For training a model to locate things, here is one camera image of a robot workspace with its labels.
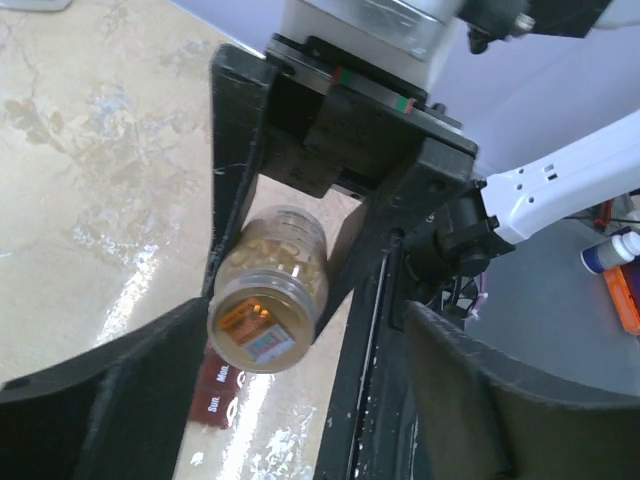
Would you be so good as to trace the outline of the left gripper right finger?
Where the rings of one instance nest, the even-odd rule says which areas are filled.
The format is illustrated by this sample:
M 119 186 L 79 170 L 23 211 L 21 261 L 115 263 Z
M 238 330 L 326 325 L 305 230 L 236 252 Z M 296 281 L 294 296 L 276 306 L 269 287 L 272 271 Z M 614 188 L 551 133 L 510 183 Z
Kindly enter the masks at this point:
M 532 367 L 418 302 L 404 332 L 434 478 L 638 478 L 638 397 Z

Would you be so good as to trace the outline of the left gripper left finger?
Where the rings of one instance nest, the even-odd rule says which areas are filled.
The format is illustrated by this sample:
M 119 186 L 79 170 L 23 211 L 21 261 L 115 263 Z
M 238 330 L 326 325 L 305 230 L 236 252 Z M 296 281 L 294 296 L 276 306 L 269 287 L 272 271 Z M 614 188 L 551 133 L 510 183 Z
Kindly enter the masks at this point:
M 4 479 L 170 479 L 206 343 L 193 298 L 1 387 Z

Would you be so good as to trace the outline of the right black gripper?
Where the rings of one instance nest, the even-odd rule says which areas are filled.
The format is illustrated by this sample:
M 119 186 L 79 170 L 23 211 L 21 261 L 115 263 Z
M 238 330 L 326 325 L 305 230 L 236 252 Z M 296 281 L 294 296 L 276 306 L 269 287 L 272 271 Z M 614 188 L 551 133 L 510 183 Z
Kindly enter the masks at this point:
M 319 338 L 403 235 L 460 194 L 478 146 L 424 90 L 317 37 L 297 43 L 276 34 L 265 55 L 224 44 L 211 63 L 212 231 L 202 296 L 213 298 L 260 169 L 316 198 L 340 188 L 364 199 L 329 257 Z

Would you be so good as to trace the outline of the red weekly pill organizer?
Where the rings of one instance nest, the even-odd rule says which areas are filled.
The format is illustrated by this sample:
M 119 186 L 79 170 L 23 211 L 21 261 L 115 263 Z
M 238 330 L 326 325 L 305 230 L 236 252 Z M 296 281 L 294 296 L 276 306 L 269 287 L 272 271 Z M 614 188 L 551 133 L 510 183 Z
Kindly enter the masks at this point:
M 205 351 L 188 419 L 201 425 L 229 429 L 236 417 L 239 394 L 246 373 L 220 357 Z

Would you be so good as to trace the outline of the small pill bottle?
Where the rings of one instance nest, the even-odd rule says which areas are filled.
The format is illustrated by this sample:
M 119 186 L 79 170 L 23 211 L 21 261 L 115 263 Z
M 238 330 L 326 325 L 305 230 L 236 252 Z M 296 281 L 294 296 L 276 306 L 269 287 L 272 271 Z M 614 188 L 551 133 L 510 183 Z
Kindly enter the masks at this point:
M 327 302 L 326 268 L 326 235 L 316 217 L 300 207 L 275 205 L 256 213 L 241 231 L 218 269 L 214 293 L 251 273 L 278 272 L 306 290 L 317 321 Z

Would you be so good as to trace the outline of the clear gold bottle lid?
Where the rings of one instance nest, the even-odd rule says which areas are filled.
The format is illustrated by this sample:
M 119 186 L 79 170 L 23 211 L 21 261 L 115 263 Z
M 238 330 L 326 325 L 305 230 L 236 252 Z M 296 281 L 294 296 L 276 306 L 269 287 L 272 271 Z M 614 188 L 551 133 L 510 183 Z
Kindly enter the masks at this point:
M 304 358 L 316 320 L 312 296 L 300 281 L 275 270 L 251 270 L 214 294 L 208 343 L 240 370 L 273 374 Z

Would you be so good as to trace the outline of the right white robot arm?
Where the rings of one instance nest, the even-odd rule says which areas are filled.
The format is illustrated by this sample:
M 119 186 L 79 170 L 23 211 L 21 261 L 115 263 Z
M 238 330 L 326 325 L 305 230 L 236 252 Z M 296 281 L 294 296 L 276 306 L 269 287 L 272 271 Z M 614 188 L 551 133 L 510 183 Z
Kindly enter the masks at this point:
M 555 221 L 632 190 L 639 124 L 630 114 L 522 167 L 472 179 L 476 145 L 428 89 L 456 21 L 470 51 L 524 35 L 583 38 L 639 20 L 635 1 L 288 1 L 263 57 L 226 44 L 211 64 L 213 220 L 202 287 L 268 176 L 321 198 L 359 201 L 329 260 L 326 325 L 366 272 L 443 210 L 427 243 L 433 282 L 473 276 Z

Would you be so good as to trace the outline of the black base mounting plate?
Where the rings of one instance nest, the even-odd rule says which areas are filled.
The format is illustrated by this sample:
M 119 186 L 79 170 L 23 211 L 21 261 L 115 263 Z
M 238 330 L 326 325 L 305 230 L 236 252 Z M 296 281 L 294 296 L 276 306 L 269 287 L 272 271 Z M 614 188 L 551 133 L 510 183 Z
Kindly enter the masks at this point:
M 394 250 L 353 294 L 314 479 L 427 479 Z

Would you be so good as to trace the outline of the orange object offtable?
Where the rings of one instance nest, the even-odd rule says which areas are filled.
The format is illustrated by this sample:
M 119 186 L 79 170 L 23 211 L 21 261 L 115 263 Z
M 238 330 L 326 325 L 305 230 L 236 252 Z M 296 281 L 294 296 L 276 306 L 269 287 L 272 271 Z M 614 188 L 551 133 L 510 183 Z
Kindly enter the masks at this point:
M 616 267 L 604 273 L 604 279 L 614 302 L 623 329 L 639 335 L 639 261 Z

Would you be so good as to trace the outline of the white blue bottle offtable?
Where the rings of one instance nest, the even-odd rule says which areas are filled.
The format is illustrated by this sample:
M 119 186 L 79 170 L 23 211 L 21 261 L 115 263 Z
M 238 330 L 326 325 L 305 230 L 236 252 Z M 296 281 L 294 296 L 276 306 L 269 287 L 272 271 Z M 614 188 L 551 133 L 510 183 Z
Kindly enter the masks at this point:
M 600 243 L 584 249 L 580 260 L 593 274 L 601 274 L 639 258 L 639 232 L 625 227 Z

